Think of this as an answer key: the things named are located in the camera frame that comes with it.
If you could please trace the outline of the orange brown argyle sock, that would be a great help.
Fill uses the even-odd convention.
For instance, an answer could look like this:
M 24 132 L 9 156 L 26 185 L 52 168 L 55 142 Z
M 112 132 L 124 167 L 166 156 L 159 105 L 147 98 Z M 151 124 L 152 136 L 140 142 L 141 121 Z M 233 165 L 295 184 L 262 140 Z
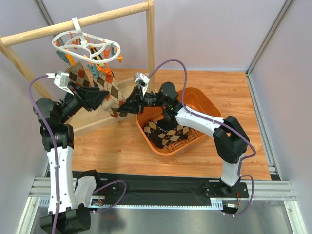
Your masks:
M 113 75 L 108 75 L 104 72 L 98 73 L 98 78 L 93 78 L 95 85 L 100 90 L 108 91 L 109 94 L 106 96 L 102 102 L 102 108 L 104 111 L 108 112 L 112 117 L 126 117 L 126 112 L 120 112 L 119 108 L 122 106 L 126 98 L 120 91 L 119 85 L 116 82 Z

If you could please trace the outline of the black sock yellow trim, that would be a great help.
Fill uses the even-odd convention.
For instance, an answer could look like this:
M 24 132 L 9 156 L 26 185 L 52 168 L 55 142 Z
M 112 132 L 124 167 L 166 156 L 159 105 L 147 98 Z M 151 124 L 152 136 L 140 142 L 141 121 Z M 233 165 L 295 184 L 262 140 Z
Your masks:
M 92 55 L 98 52 L 95 47 L 90 48 L 90 51 L 91 51 Z M 101 54 L 97 54 L 96 56 L 93 56 L 93 59 L 94 60 L 103 60 Z

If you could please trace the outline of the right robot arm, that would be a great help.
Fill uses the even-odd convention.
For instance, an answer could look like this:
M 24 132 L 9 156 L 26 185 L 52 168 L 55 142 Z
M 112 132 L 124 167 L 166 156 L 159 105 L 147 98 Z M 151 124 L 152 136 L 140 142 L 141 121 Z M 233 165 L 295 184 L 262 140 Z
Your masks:
M 169 123 L 190 127 L 213 138 L 216 151 L 223 160 L 218 188 L 227 195 L 237 191 L 240 183 L 240 160 L 245 155 L 250 140 L 235 117 L 213 117 L 185 106 L 178 100 L 178 92 L 171 82 L 163 83 L 157 93 L 145 93 L 138 84 L 119 111 L 140 114 L 145 107 L 161 107 L 162 115 Z

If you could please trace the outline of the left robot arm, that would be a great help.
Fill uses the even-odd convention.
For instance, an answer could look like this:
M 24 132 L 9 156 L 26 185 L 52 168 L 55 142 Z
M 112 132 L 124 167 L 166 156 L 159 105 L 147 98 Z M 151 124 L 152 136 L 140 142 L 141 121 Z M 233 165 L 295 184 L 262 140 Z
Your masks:
M 91 227 L 88 204 L 98 185 L 97 173 L 87 171 L 73 181 L 74 130 L 67 120 L 82 108 L 96 110 L 108 95 L 108 91 L 97 87 L 70 82 L 63 100 L 56 102 L 44 97 L 33 101 L 50 167 L 48 215 L 39 222 L 48 234 L 77 234 Z

